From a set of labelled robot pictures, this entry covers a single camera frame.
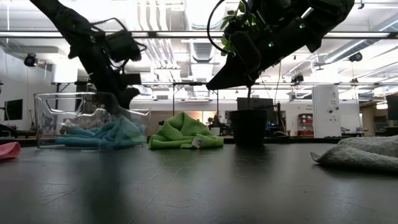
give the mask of black table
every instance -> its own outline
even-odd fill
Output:
[[[398,223],[398,178],[315,165],[331,146],[23,148],[0,163],[0,223]]]

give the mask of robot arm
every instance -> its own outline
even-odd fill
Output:
[[[120,79],[120,72],[128,60],[139,61],[141,50],[137,42],[120,21],[123,30],[106,35],[82,15],[70,9],[58,0],[30,0],[55,25],[65,40],[70,44],[68,58],[78,57],[97,91],[113,93],[123,108],[129,108],[130,101],[139,94],[135,88],[127,88]],[[114,62],[124,61],[119,68]]]
[[[278,64],[299,48],[306,45],[309,51],[316,51],[323,36],[343,22],[354,6],[354,0],[242,2],[245,5],[244,15],[241,19],[229,21],[224,30],[224,37],[234,52],[228,54],[225,66],[207,84],[209,90],[252,86],[262,71]],[[246,22],[249,13],[255,15],[262,30],[251,29]]]

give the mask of gray cloth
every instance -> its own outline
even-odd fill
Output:
[[[398,136],[348,138],[321,156],[311,156],[325,165],[398,172]]]

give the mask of green cloth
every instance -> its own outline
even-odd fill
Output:
[[[220,147],[224,139],[215,136],[209,128],[182,112],[168,119],[158,132],[149,139],[149,149],[193,149],[194,137],[201,139],[200,148]]]

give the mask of transparent container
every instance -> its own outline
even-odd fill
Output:
[[[37,147],[117,149],[147,143],[150,109],[126,110],[110,93],[35,94]]]

